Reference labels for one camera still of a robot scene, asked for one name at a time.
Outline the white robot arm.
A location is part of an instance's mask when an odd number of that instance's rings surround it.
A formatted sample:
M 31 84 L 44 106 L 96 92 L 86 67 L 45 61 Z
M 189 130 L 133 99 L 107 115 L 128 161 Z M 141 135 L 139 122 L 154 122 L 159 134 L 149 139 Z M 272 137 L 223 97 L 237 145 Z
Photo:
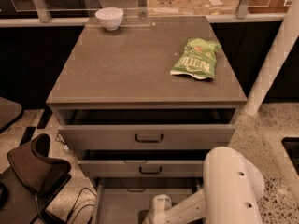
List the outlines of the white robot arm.
M 166 194 L 152 199 L 142 224 L 263 224 L 257 201 L 263 197 L 259 169 L 230 147 L 208 152 L 203 165 L 204 185 L 173 205 Z

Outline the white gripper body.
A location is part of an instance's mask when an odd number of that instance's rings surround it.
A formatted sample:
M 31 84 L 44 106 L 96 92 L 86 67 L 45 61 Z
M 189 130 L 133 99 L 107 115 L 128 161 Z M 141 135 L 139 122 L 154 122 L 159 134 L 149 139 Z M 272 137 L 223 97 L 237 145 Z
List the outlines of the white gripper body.
M 172 207 L 171 198 L 166 194 L 153 197 L 151 207 L 142 224 L 165 224 L 166 211 Z

